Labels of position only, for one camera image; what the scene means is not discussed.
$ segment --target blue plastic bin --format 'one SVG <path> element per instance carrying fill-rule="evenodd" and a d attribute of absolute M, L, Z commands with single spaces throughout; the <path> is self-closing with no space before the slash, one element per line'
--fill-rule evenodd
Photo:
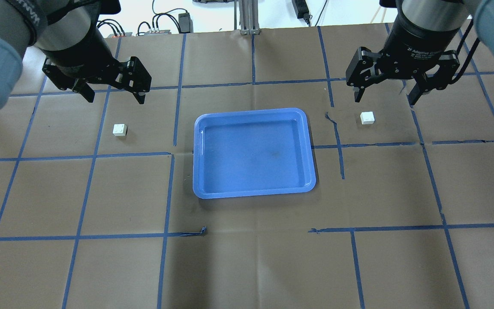
<path fill-rule="evenodd" d="M 196 120 L 193 189 L 198 197 L 300 193 L 315 185 L 302 110 L 205 114 Z"/>

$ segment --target white cube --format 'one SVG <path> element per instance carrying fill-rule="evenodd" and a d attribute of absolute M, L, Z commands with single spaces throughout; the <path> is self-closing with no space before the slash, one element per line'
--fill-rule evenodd
<path fill-rule="evenodd" d="M 373 112 L 362 112 L 359 118 L 361 119 L 361 124 L 373 124 L 375 122 Z"/>
<path fill-rule="evenodd" d="M 125 136 L 127 135 L 127 125 L 126 124 L 114 124 L 114 136 Z"/>

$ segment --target metal bracket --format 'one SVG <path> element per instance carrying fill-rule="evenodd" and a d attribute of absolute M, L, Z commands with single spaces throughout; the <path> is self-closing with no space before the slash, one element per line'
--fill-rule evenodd
<path fill-rule="evenodd" d="M 242 35 L 260 34 L 259 0 L 239 0 L 239 23 Z"/>

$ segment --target white background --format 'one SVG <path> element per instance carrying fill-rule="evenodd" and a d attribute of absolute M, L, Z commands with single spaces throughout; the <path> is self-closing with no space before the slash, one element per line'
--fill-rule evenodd
<path fill-rule="evenodd" d="M 104 18 L 113 18 L 124 27 L 126 32 L 137 33 L 142 21 L 151 24 L 153 12 L 152 0 L 121 0 L 121 12 L 116 15 L 101 15 Z M 306 0 L 312 23 L 315 24 L 325 0 Z M 190 12 L 194 24 L 194 32 L 230 31 L 234 29 L 234 3 L 194 3 L 192 0 L 155 0 L 156 12 L 166 12 L 174 8 L 185 8 Z M 378 0 L 328 0 L 323 12 L 320 26 L 368 24 L 379 8 Z M 380 8 L 374 23 L 383 19 L 384 8 Z M 173 12 L 178 18 L 180 11 Z M 387 9 L 384 22 L 392 23 L 396 18 L 396 9 Z M 167 17 L 159 19 L 160 29 L 171 29 L 177 33 L 176 27 Z M 259 0 L 259 25 L 261 28 L 291 28 L 306 27 L 304 20 L 296 19 L 292 0 Z M 143 25 L 141 31 L 147 30 Z M 100 28 L 102 35 L 112 34 L 109 26 Z"/>

